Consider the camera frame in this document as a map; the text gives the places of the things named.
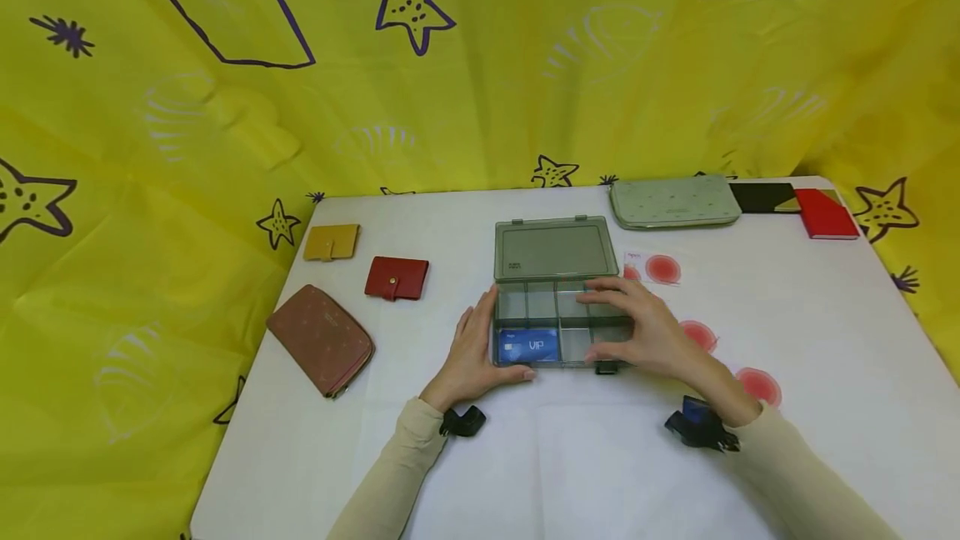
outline yellow backdrop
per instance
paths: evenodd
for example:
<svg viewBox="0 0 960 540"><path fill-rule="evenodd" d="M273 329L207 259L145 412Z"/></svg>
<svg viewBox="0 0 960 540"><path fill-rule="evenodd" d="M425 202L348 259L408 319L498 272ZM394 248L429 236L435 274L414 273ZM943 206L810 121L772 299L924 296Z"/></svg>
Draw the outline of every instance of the yellow backdrop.
<svg viewBox="0 0 960 540"><path fill-rule="evenodd" d="M4 0L0 535L189 534L314 201L837 183L960 374L958 0Z"/></svg>

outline red wallet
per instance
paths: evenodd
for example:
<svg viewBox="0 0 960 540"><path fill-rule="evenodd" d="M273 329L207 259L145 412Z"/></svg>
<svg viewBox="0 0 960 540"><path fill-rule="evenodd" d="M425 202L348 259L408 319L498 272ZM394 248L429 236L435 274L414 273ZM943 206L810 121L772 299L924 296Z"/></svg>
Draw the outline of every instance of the red wallet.
<svg viewBox="0 0 960 540"><path fill-rule="evenodd" d="M430 262L418 258L373 257L364 293L389 301L419 300L429 266Z"/></svg>

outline blue card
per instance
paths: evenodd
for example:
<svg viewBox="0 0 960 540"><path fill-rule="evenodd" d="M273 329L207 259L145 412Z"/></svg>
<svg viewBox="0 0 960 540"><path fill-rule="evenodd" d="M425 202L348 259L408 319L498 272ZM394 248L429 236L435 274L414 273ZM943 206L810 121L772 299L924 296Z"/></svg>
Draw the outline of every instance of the blue card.
<svg viewBox="0 0 960 540"><path fill-rule="evenodd" d="M703 420L703 415L709 413L710 406L704 401L693 398L693 396L684 396L682 410L685 418L694 423L700 423Z"/></svg>
<svg viewBox="0 0 960 540"><path fill-rule="evenodd" d="M500 363L550 363L560 358L557 330L500 330Z"/></svg>

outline light green wallet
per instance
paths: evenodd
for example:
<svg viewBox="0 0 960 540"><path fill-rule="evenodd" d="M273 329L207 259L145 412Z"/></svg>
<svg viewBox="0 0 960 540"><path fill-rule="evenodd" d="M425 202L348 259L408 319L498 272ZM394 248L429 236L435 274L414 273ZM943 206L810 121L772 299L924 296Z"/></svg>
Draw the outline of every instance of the light green wallet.
<svg viewBox="0 0 960 540"><path fill-rule="evenodd" d="M723 225L736 222L740 205L722 175L614 182L613 216L627 230Z"/></svg>

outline forearm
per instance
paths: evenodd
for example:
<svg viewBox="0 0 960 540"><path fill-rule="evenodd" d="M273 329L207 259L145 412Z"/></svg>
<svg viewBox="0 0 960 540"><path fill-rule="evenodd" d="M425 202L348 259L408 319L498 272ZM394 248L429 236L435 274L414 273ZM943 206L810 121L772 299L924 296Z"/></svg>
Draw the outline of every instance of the forearm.
<svg viewBox="0 0 960 540"><path fill-rule="evenodd" d="M897 534L826 463L774 407L762 406L713 357L691 361L687 383L740 440L729 452L735 475L782 517L794 538L886 540Z"/></svg>
<svg viewBox="0 0 960 540"><path fill-rule="evenodd" d="M888 540L898 535L826 463L774 407L732 430L740 452L732 469L770 503L795 538Z"/></svg>
<svg viewBox="0 0 960 540"><path fill-rule="evenodd" d="M443 450L443 415L412 399L397 430L327 535L327 540L396 540L403 533L419 488Z"/></svg>

